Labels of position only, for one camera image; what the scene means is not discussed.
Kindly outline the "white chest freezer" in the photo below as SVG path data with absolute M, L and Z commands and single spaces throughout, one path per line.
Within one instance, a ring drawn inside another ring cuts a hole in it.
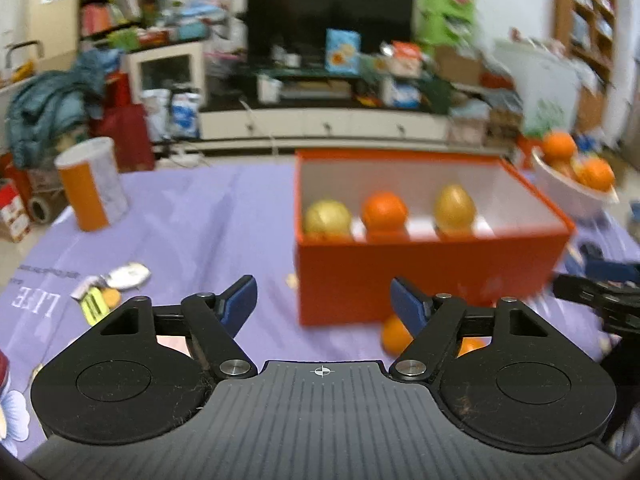
M 582 88 L 572 62 L 545 48 L 506 39 L 495 41 L 492 55 L 506 66 L 522 100 L 524 136 L 570 131 Z

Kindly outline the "large orange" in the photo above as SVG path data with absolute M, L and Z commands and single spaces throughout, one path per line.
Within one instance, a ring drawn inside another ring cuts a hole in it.
M 370 233 L 390 233 L 406 226 L 409 209 L 395 193 L 381 192 L 369 196 L 360 211 L 361 221 Z

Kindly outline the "large green-yellow passion fruit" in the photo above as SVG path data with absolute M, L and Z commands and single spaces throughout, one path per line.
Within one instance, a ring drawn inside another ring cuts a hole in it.
M 351 227 L 352 214 L 338 200 L 317 200 L 305 210 L 303 229 L 308 236 L 350 237 Z

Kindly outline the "white orange carton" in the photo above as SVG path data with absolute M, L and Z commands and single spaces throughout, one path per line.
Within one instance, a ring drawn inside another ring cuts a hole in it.
M 393 41 L 387 55 L 388 71 L 396 77 L 419 78 L 422 72 L 422 51 L 412 42 Z

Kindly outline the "white glass-door cabinet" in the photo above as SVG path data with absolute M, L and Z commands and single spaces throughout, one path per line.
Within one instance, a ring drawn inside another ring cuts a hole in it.
M 207 100 L 201 41 L 137 50 L 127 54 L 125 66 L 134 104 L 141 103 L 143 91 L 175 86 L 195 89 L 203 101 Z

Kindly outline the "wooden bookshelf right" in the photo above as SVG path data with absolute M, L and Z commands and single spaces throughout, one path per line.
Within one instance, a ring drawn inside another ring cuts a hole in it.
M 612 84 L 615 29 L 616 0 L 554 0 L 553 38 L 605 87 Z

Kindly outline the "white fruit bowl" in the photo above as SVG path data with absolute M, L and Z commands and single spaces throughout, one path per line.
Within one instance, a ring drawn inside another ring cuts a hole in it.
M 544 162 L 541 148 L 534 148 L 530 159 L 536 187 L 574 220 L 601 217 L 608 207 L 620 202 L 614 188 L 606 193 L 592 190 L 552 169 Z

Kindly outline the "red cherry tomato front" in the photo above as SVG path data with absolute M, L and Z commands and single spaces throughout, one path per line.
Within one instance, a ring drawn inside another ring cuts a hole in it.
M 9 385 L 10 381 L 10 361 L 6 355 L 0 351 L 0 393 Z

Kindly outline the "small orange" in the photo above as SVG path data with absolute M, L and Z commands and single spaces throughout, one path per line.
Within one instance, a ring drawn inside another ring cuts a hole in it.
M 489 342 L 483 338 L 463 337 L 458 356 L 465 356 L 472 351 L 483 349 L 487 347 L 488 344 Z

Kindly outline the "orange cardboard box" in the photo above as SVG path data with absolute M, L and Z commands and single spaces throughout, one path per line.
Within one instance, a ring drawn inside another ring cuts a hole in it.
M 474 200 L 471 232 L 436 229 L 435 202 L 448 184 L 461 185 Z M 361 207 L 381 192 L 408 206 L 402 230 L 364 227 Z M 305 210 L 317 200 L 338 200 L 350 210 L 350 237 L 305 234 Z M 294 184 L 298 319 L 303 326 L 382 322 L 392 313 L 393 278 L 481 307 L 505 296 L 527 298 L 547 283 L 574 229 L 569 216 L 498 156 L 303 150 Z

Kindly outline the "yellow passion fruit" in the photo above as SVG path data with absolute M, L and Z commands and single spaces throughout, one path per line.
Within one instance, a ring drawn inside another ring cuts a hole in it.
M 437 196 L 434 222 L 440 232 L 449 234 L 471 232 L 476 214 L 474 200 L 461 185 L 447 185 Z

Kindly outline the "blue snack box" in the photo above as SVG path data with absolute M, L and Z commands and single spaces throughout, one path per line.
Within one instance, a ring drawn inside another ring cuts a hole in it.
M 360 35 L 350 30 L 326 31 L 326 70 L 336 74 L 359 73 Z

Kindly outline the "white tv cabinet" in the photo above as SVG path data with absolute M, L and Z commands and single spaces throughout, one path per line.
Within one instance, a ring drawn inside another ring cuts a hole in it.
M 267 108 L 201 114 L 201 138 L 392 139 L 440 142 L 446 139 L 446 117 L 419 112 L 349 110 L 348 108 Z

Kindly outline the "yellow-green key fob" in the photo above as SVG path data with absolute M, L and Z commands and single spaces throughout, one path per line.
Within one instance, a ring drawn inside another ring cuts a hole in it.
M 102 292 L 96 287 L 91 287 L 86 291 L 80 300 L 80 307 L 90 326 L 95 326 L 111 312 L 102 296 Z

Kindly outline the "kumquat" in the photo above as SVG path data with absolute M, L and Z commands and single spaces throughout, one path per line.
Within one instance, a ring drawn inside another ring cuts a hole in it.
M 397 315 L 390 316 L 382 325 L 381 346 L 392 358 L 397 358 L 413 341 L 413 336 Z

